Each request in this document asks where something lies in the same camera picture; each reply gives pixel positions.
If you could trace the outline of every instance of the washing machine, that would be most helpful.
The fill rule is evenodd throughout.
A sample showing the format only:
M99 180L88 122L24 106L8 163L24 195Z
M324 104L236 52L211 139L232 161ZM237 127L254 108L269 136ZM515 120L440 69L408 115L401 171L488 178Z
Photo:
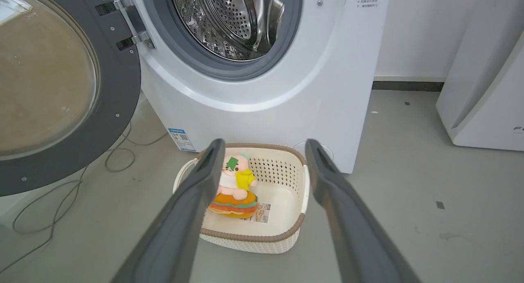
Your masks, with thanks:
M177 147L302 151L351 173L387 0L0 0L2 195L120 136L140 90Z

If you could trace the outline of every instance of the orange hamburger base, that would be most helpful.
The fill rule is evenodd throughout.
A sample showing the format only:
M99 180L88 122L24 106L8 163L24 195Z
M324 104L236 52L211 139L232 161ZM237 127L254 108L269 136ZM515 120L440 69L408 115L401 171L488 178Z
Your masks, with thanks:
M209 209L218 214L223 214L230 217L248 218L253 216L257 211L258 203L256 203L256 201L256 195L251 192L247 192L247 197L244 200L236 200L230 195L219 194L217 195L217 197L215 197L215 200L209 205ZM243 207L251 203L255 203L255 205L249 208L238 207Z

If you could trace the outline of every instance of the paper tag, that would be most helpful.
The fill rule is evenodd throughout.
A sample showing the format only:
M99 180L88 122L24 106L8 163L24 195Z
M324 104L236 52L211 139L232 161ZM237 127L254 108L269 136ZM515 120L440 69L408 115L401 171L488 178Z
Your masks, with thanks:
M257 211L254 215L248 218L239 218L240 220L249 221L253 223L269 223L269 212L271 210L271 204L259 202L257 204Z
M189 141L189 137L187 137L187 134L183 129L170 128L169 132L171 133L171 136L176 142L178 149L183 151L196 152L195 148L193 147L193 144L191 144L191 141Z

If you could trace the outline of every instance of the plush toy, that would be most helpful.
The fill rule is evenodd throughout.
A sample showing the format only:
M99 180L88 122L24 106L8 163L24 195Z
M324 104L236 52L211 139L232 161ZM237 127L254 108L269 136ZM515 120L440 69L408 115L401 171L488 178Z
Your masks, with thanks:
M226 157L219 181L219 189L210 210L228 216L246 218L257 210L257 197L249 186L258 184L248 167L246 154Z
M226 157L222 169L217 195L232 195L237 200L247 198L249 186L256 186L258 181L248 167L246 154Z

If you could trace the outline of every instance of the blue sticker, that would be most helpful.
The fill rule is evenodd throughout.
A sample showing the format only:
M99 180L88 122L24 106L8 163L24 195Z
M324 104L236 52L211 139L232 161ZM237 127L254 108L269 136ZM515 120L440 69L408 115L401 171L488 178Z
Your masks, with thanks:
M189 137L187 137L187 134L183 129L169 128L169 132L176 142L178 149L182 151L196 152L195 147L193 147L193 144L191 144Z

